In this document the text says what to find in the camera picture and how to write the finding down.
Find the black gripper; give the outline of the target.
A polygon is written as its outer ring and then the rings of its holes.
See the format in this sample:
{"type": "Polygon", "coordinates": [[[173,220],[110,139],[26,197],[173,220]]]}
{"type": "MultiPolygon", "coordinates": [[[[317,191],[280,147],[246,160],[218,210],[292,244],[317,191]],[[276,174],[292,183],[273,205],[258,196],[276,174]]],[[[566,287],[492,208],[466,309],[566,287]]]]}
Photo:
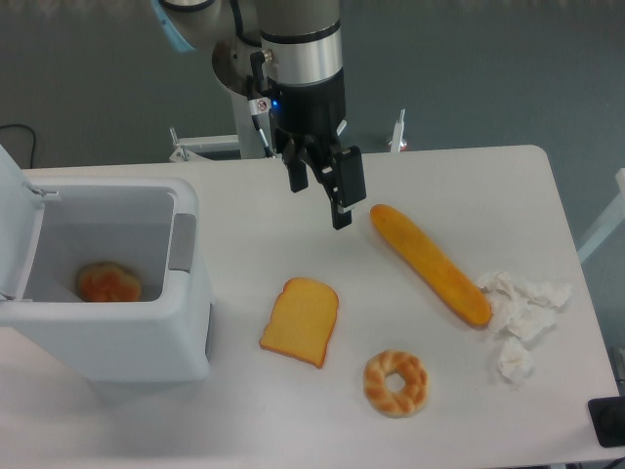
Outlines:
{"type": "Polygon", "coordinates": [[[353,207],[366,198],[362,154],[356,146],[337,149],[337,128],[346,118],[344,71],[309,85],[287,85],[270,79],[271,134],[287,168],[291,192],[309,186],[307,165],[300,154],[313,144],[312,171],[330,200],[332,226],[352,222],[353,207]]]}

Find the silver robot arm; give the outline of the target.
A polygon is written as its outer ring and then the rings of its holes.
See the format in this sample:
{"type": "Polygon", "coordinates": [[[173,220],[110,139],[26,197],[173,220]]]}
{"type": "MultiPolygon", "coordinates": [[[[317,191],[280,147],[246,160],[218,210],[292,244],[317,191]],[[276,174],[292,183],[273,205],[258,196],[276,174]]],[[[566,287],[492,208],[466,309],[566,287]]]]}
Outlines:
{"type": "Polygon", "coordinates": [[[347,126],[337,1],[155,1],[180,51],[208,49],[229,92],[241,158],[279,157],[292,192],[324,187],[340,230],[365,199],[361,151],[347,126]]]}

